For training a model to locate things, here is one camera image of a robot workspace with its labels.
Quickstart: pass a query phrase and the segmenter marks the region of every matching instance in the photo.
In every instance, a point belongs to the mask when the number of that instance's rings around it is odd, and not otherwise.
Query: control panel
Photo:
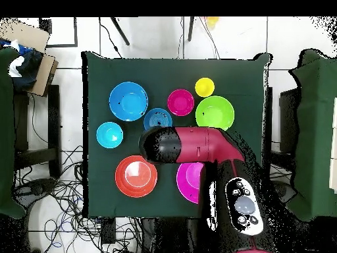
[[[249,236],[261,233],[263,221],[251,185],[245,179],[236,177],[227,183],[225,193],[234,228]]]

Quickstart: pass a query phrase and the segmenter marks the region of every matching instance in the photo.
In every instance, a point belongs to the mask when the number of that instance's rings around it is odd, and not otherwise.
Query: pink bowl
[[[199,202],[200,173],[203,163],[180,164],[176,173],[176,184],[180,193],[192,203]]]
[[[188,115],[194,107],[193,95],[185,89],[177,89],[168,97],[167,107],[171,113],[179,117]]]

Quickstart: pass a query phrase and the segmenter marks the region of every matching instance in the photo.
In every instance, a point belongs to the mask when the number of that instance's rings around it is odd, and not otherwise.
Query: green bowl
[[[195,111],[199,127],[221,128],[226,131],[234,122],[232,104],[223,97],[211,96],[200,102]]]

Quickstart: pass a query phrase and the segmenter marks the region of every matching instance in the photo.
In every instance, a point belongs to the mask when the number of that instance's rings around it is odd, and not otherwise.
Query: blue cloth
[[[0,40],[0,45],[10,45],[10,44],[11,43],[9,41]],[[19,47],[19,54],[22,56],[33,50],[32,47],[24,47],[23,45],[20,44],[18,45],[18,47]]]
[[[16,67],[22,77],[12,78],[17,92],[29,90],[35,84],[43,54],[39,51],[31,50],[25,53],[23,57],[24,62],[22,65]]]

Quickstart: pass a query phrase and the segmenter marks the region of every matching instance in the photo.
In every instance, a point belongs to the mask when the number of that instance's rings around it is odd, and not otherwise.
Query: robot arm
[[[256,187],[247,175],[245,158],[224,131],[157,126],[144,132],[139,145],[144,159],[152,163],[205,163],[206,178],[200,189],[200,204],[208,208],[212,198],[209,187],[213,186],[218,253],[273,250]]]

